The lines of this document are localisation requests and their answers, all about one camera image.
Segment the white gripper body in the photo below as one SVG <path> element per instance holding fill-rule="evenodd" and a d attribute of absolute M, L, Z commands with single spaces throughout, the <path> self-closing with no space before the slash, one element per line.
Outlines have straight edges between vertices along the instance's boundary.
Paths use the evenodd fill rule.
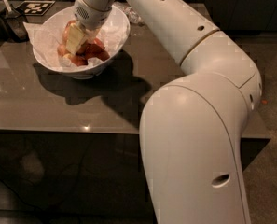
<path fill-rule="evenodd" d="M 74 3 L 74 14 L 76 19 L 88 30 L 100 29 L 111 12 L 109 7 L 105 11 L 88 5 L 84 0 L 76 0 Z"/>

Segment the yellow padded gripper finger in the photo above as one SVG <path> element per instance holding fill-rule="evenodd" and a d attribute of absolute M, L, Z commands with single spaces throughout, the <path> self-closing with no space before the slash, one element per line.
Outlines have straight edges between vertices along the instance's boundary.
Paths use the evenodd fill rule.
<path fill-rule="evenodd" d="M 76 54 L 88 38 L 85 27 L 79 22 L 71 23 L 68 27 L 66 49 Z"/>

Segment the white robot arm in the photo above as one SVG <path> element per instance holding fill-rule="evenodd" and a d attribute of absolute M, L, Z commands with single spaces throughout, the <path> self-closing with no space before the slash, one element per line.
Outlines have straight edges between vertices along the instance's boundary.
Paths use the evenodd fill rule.
<path fill-rule="evenodd" d="M 158 224 L 251 224 L 243 182 L 242 132 L 259 105 L 256 64 L 183 0 L 126 0 L 184 75 L 145 104 L 140 147 Z M 114 0 L 76 0 L 89 30 Z"/>

